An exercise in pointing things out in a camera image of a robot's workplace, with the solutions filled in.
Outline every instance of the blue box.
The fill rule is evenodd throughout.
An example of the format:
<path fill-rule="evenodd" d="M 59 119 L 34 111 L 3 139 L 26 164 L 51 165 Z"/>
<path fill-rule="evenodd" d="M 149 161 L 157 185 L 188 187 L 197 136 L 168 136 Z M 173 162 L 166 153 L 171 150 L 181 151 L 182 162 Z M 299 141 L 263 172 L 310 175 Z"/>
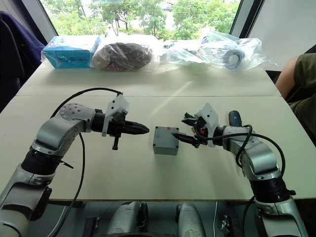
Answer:
<path fill-rule="evenodd" d="M 90 68 L 90 61 L 101 39 L 99 36 L 54 36 L 41 52 L 55 68 Z"/>

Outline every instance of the black cable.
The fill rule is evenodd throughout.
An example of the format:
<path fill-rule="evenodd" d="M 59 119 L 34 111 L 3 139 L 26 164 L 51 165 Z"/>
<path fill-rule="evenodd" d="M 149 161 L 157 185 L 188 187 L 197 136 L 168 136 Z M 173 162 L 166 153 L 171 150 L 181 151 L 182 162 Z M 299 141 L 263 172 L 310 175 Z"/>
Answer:
<path fill-rule="evenodd" d="M 245 141 L 243 142 L 241 148 L 240 148 L 239 151 L 237 152 L 237 155 L 236 155 L 236 158 L 235 158 L 236 164 L 237 164 L 240 168 L 242 168 L 242 165 L 241 165 L 241 163 L 239 162 L 239 157 L 240 157 L 241 153 L 244 151 L 244 148 L 246 147 L 246 145 L 247 145 L 247 143 L 248 143 L 248 141 L 249 141 L 249 139 L 250 139 L 251 133 L 252 133 L 252 126 L 251 126 L 250 124 L 245 125 L 245 126 L 243 126 L 243 127 L 249 127 L 249 131 L 248 131 L 248 135 L 246 136 Z"/>
<path fill-rule="evenodd" d="M 82 95 L 86 92 L 89 92 L 89 91 L 93 91 L 93 90 L 107 90 L 107 91 L 111 91 L 111 92 L 114 92 L 116 93 L 117 95 L 123 95 L 122 92 L 118 91 L 118 90 L 113 90 L 113 89 L 109 89 L 109 88 L 103 88 L 103 87 L 95 87 L 95 88 L 90 88 L 90 89 L 86 89 L 86 90 L 82 90 L 82 91 L 79 91 L 77 92 L 76 94 L 73 94 L 72 96 L 70 96 L 68 99 L 66 99 L 63 103 L 61 103 L 57 109 L 54 111 L 54 113 L 51 115 L 51 118 L 54 117 L 58 111 L 61 109 L 61 107 L 63 107 L 68 101 L 70 101 L 71 99 L 79 96 L 79 95 Z"/>
<path fill-rule="evenodd" d="M 247 215 L 247 211 L 250 207 L 250 205 L 252 204 L 252 202 L 255 200 L 255 196 L 253 196 L 247 203 L 244 211 L 243 211 L 243 215 L 242 215 L 242 220 L 241 220 L 241 228 L 242 228 L 242 234 L 245 237 L 245 220 L 246 220 L 246 215 Z"/>
<path fill-rule="evenodd" d="M 80 137 L 80 140 L 82 143 L 82 171 L 81 171 L 81 178 L 80 178 L 79 187 L 78 187 L 78 190 L 76 192 L 76 195 L 75 195 L 73 201 L 71 202 L 70 206 L 68 207 L 63 219 L 59 223 L 59 225 L 58 225 L 57 229 L 55 230 L 54 234 L 52 235 L 52 237 L 56 237 L 58 235 L 59 231 L 61 230 L 61 228 L 63 227 L 63 225 L 64 225 L 64 223 L 69 215 L 71 208 L 73 207 L 75 201 L 77 200 L 77 197 L 78 197 L 80 190 L 81 190 L 81 187 L 82 187 L 83 177 L 84 177 L 84 169 L 85 169 L 85 146 L 84 146 L 84 140 L 83 140 L 81 133 L 79 133 L 79 137 Z"/>
<path fill-rule="evenodd" d="M 223 139 L 223 138 L 229 138 L 229 137 L 246 136 L 248 134 L 249 133 L 244 133 L 243 132 L 243 133 L 234 133 L 234 134 L 222 135 L 222 136 L 217 136 L 217 137 L 203 137 L 203 136 L 201 136 L 200 134 L 197 133 L 197 136 L 199 138 L 201 138 L 201 139 L 212 141 L 212 140 L 216 140 L 216 139 Z M 263 138 L 263 139 L 271 142 L 277 148 L 277 150 L 278 150 L 278 152 L 280 153 L 280 156 L 281 156 L 281 162 L 282 162 L 281 177 L 283 177 L 284 172 L 285 172 L 285 157 L 284 157 L 284 153 L 283 153 L 282 149 L 280 148 L 280 146 L 274 140 L 272 140 L 271 138 L 263 136 L 261 134 L 251 133 L 251 136 Z"/>

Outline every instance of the person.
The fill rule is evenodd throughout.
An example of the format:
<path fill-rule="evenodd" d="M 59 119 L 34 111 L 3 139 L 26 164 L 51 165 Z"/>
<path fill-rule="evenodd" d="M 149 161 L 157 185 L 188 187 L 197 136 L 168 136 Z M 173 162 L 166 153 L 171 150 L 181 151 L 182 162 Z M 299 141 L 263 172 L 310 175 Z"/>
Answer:
<path fill-rule="evenodd" d="M 289 105 L 316 146 L 316 53 L 290 59 L 276 81 L 276 87 L 284 99 L 296 85 L 315 90 L 311 97 Z"/>

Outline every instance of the floor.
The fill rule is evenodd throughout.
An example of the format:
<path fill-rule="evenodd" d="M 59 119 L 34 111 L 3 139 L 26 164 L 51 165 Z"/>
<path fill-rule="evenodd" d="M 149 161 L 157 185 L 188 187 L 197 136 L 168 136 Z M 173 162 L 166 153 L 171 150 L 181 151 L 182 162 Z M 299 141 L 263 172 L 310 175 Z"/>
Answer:
<path fill-rule="evenodd" d="M 101 237 L 107 225 L 114 214 L 115 210 L 123 202 L 106 202 L 106 201 L 92 201 L 87 202 L 85 208 L 73 208 L 61 229 L 58 237 L 81 237 L 84 228 L 86 217 L 100 217 L 99 228 L 94 235 Z M 147 202 L 149 210 L 149 225 L 148 232 L 150 233 L 164 233 L 164 234 L 177 234 L 177 223 L 175 222 L 176 206 L 180 202 L 176 201 L 150 201 Z M 203 221 L 206 236 L 213 237 L 213 220 L 215 204 L 214 201 L 194 201 L 192 202 L 196 207 Z M 46 237 L 54 228 L 58 221 L 63 206 L 48 205 L 42 218 L 31 222 L 27 237 Z M 216 221 L 215 221 L 215 236 L 224 237 L 223 232 L 220 230 L 221 222 L 224 214 L 234 216 L 242 216 L 244 205 L 228 207 L 226 202 L 218 202 Z M 254 224 L 254 208 L 249 209 L 246 218 L 246 237 L 257 237 L 257 232 Z"/>

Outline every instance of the gray electrical box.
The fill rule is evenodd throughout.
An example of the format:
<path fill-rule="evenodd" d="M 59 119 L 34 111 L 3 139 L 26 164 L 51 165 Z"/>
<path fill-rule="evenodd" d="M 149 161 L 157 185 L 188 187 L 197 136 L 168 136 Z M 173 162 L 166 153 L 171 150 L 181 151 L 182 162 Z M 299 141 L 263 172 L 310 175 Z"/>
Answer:
<path fill-rule="evenodd" d="M 177 127 L 156 127 L 153 149 L 155 154 L 177 155 L 179 140 L 172 133 L 179 132 Z"/>

